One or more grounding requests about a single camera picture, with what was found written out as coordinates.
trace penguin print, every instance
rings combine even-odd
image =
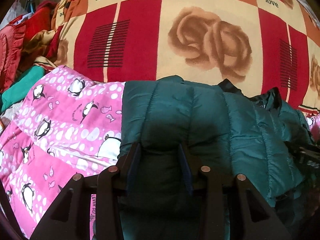
[[[101,144],[97,157],[105,157],[112,160],[117,160],[120,154],[121,140],[115,137],[105,137],[105,141]]]
[[[95,108],[98,109],[98,106],[93,103],[93,100],[92,100],[90,103],[87,103],[87,105],[85,106],[85,108],[84,108],[83,111],[82,111],[82,120],[81,120],[80,123],[82,123],[82,121],[83,121],[83,120],[85,119],[85,117],[89,114],[91,108],[93,108],[93,107],[95,107]]]
[[[73,96],[78,97],[81,93],[81,91],[85,87],[84,80],[80,81],[79,79],[74,80],[70,87],[68,88],[68,91],[72,93]]]
[[[30,187],[31,183],[25,184],[22,187],[21,193],[22,193],[22,199],[23,203],[30,210],[32,213],[32,202],[33,202],[33,196],[35,195],[34,190]]]
[[[4,151],[1,150],[1,151],[0,151],[0,171],[2,171],[2,166],[1,166],[1,164],[2,164],[3,158],[4,158]]]
[[[38,137],[38,139],[42,138],[43,136],[47,135],[51,128],[51,120],[47,122],[45,119],[41,121],[37,130],[35,131],[34,135]]]
[[[29,160],[29,151],[31,149],[31,143],[29,144],[28,147],[20,147],[21,148],[21,151],[22,151],[22,154],[23,154],[23,163],[27,163],[28,160]]]
[[[44,88],[44,85],[37,85],[34,89],[33,89],[33,100],[32,100],[32,103],[31,105],[33,104],[33,101],[36,100],[36,99],[39,99],[41,97],[44,97],[45,98],[45,95],[43,93],[43,88]]]
[[[7,197],[8,197],[9,202],[11,202],[12,194],[13,194],[13,191],[12,191],[12,187],[10,186],[10,190],[7,190]]]

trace green fabric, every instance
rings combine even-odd
[[[26,70],[8,90],[2,94],[1,113],[26,97],[32,86],[44,76],[44,68],[33,66]]]
[[[263,98],[263,105],[272,105],[273,99],[272,94]],[[162,218],[158,224],[163,235],[178,221],[183,225],[181,220],[196,233],[197,222],[191,226],[187,221],[199,216],[200,202],[186,193],[182,182],[177,157],[181,142],[203,165],[229,175],[245,174],[272,207],[277,196],[302,183],[283,141],[312,143],[305,118],[284,101],[279,111],[268,111],[251,100],[177,76],[126,82],[119,156],[133,142],[141,142],[143,150],[133,191],[121,200],[124,229],[149,223],[152,235],[156,229],[151,218]],[[143,222],[133,213],[149,219]],[[126,239],[142,239],[129,235]],[[145,239],[174,239],[172,234],[158,237]]]

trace puffer jacket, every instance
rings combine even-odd
[[[284,141],[310,144],[312,138],[302,113],[279,100],[276,89],[246,98],[178,76],[131,81],[122,115],[120,156],[133,142],[142,146],[133,191],[121,200],[126,240],[196,239],[200,201],[182,182],[181,142],[203,165],[245,174],[271,207],[304,181]]]

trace pink fabric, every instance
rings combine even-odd
[[[75,84],[81,91],[74,91]],[[27,237],[60,192],[58,186],[76,172],[95,175],[116,163],[123,89],[124,83],[96,84],[60,66],[29,91],[0,137],[0,179]],[[30,192],[32,200],[25,196]]]
[[[320,139],[320,114],[306,117],[306,120],[313,138],[318,141]]]

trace metal bolt head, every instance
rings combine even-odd
[[[79,179],[81,179],[81,174],[79,174],[79,173],[77,173],[77,174],[75,174],[75,175],[73,175],[72,176],[72,178],[73,178],[73,180],[79,180]]]
[[[247,177],[244,174],[238,174],[237,179],[244,181]]]
[[[202,167],[201,167],[201,171],[203,171],[203,172],[209,172],[209,171],[210,171],[210,167],[208,167],[208,166],[202,166]]]
[[[110,166],[109,168],[108,168],[108,171],[110,171],[110,172],[116,172],[118,170],[118,167],[117,166]]]

